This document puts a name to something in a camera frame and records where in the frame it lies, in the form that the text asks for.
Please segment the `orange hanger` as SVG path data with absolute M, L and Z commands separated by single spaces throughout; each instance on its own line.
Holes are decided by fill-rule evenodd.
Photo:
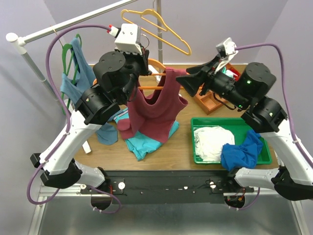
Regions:
M 166 69 L 166 67 L 158 60 L 149 58 L 148 59 L 148 68 L 151 72 L 151 76 L 156 78 L 156 81 L 159 82 L 161 77 L 165 75 L 161 73 Z

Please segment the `maroon tank top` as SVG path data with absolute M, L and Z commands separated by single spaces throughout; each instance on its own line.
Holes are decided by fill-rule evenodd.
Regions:
M 184 70 L 167 68 L 158 86 L 149 96 L 137 90 L 135 99 L 127 103 L 128 115 L 119 120 L 117 128 L 122 139 L 130 139 L 138 132 L 158 142 L 166 143 L 176 117 L 188 101 L 179 96 L 181 85 L 176 77 L 186 75 Z

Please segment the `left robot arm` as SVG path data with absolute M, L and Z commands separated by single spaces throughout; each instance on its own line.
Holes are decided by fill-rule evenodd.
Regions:
M 41 181 L 47 187 L 65 189 L 74 184 L 91 186 L 104 193 L 110 179 L 101 167 L 89 167 L 74 159 L 83 142 L 105 125 L 110 118 L 134 97 L 138 78 L 150 75 L 149 50 L 125 53 L 118 49 L 103 54 L 93 66 L 97 84 L 83 92 L 65 127 L 43 153 L 33 154 L 33 165 L 42 170 Z

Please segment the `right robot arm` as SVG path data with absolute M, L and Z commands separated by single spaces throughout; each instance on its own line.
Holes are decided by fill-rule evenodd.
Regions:
M 283 162 L 269 170 L 236 167 L 225 179 L 225 187 L 231 192 L 242 187 L 268 188 L 291 201 L 312 199 L 312 157 L 305 159 L 307 150 L 292 138 L 291 118 L 278 101 L 267 97 L 276 77 L 263 63 L 252 62 L 235 80 L 221 72 L 221 63 L 217 55 L 206 64 L 188 68 L 187 74 L 176 77 L 176 81 L 190 96 L 212 91 L 244 111 L 241 118 L 270 143 Z

